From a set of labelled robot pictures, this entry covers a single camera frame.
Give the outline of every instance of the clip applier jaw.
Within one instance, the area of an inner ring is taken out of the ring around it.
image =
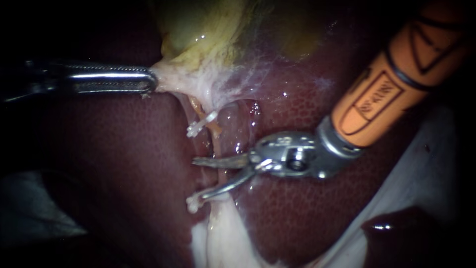
[[[301,178],[310,175],[315,159],[314,136],[306,132],[279,132],[260,139],[247,153],[226,157],[196,157],[192,164],[212,168],[241,169],[227,183],[205,189],[186,199],[191,213],[259,173]]]
[[[26,60],[2,65],[3,103],[40,96],[146,94],[158,80],[146,67],[67,60]]]

